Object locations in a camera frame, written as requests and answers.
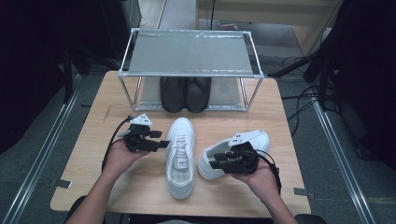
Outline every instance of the human arm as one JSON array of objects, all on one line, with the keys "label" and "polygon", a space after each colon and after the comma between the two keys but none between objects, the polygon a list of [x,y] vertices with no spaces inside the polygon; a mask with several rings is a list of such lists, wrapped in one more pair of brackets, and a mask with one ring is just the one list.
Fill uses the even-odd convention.
[{"label": "human arm", "polygon": [[103,223],[110,193],[117,179],[135,161],[148,154],[149,152],[145,151],[130,152],[123,140],[115,142],[108,153],[105,169],[66,223]]},{"label": "human arm", "polygon": [[259,160],[257,170],[253,174],[231,176],[249,186],[251,191],[267,207],[275,224],[297,223],[293,214],[280,197],[274,174],[265,161]]}]

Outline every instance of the person's left hand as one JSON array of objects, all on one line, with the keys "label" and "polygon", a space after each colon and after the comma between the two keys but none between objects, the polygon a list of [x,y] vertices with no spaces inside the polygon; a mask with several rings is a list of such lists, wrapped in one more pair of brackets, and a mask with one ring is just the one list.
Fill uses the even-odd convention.
[{"label": "person's left hand", "polygon": [[123,140],[118,140],[111,146],[103,173],[118,178],[127,171],[135,161],[148,154],[149,152],[147,151],[131,152],[125,146]]}]

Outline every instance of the white sneaker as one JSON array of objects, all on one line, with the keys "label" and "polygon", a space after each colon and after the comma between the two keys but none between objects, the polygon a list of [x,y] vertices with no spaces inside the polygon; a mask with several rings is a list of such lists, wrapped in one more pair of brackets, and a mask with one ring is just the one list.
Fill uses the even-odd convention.
[{"label": "white sneaker", "polygon": [[166,148],[166,178],[169,192],[177,199],[184,199],[192,194],[194,186],[193,150],[195,134],[188,119],[176,119],[169,129]]},{"label": "white sneaker", "polygon": [[264,152],[268,150],[270,143],[268,134],[263,130],[256,130],[247,133],[236,133],[232,138],[224,139],[204,151],[201,158],[198,160],[199,174],[208,180],[216,179],[222,175],[225,175],[223,170],[213,169],[212,166],[210,166],[209,161],[215,160],[215,154],[224,153],[229,151],[232,146],[240,145],[245,142],[249,142],[252,147],[262,156],[264,155]]}]

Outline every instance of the light wood surface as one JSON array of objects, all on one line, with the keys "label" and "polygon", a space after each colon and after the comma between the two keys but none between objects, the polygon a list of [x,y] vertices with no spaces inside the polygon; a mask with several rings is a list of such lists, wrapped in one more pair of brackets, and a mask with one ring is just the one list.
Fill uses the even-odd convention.
[{"label": "light wood surface", "polygon": [[[214,20],[292,25],[304,55],[311,53],[342,0],[218,0]],[[211,19],[213,1],[196,0],[198,19]]]},{"label": "light wood surface", "polygon": [[[133,88],[137,77],[128,79],[127,85]],[[70,189],[56,189],[50,204],[52,209],[69,210],[78,197],[89,192],[100,174],[106,146],[119,123],[128,115],[137,116],[142,113],[144,112],[132,111],[117,72],[108,72],[62,176],[63,180],[72,181],[73,185]],[[293,188],[303,189],[304,183],[279,90],[273,79],[263,81],[248,112],[205,111],[192,114],[181,111],[172,114],[150,111],[147,114],[153,121],[151,130],[163,132],[161,139],[166,138],[168,129],[175,119],[185,117],[192,122],[196,134],[195,164],[206,148],[233,136],[235,132],[265,130],[270,136],[268,152],[280,168],[283,200],[294,215],[310,214],[307,198],[293,193]],[[125,124],[120,131],[127,128],[128,125]],[[118,180],[107,211],[215,217],[270,216],[262,203],[242,182],[227,175],[216,180],[205,180],[196,169],[192,195],[187,199],[177,200],[168,192],[165,164],[164,149],[159,149],[158,152],[150,153],[137,161]]]}]

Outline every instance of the pair of black shoes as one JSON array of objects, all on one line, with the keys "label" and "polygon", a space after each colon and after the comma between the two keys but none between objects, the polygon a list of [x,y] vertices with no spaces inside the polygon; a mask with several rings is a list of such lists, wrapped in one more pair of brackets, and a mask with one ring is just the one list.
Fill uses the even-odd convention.
[{"label": "pair of black shoes", "polygon": [[204,111],[209,103],[211,83],[211,77],[161,77],[163,108],[171,113],[183,108],[192,113]]}]

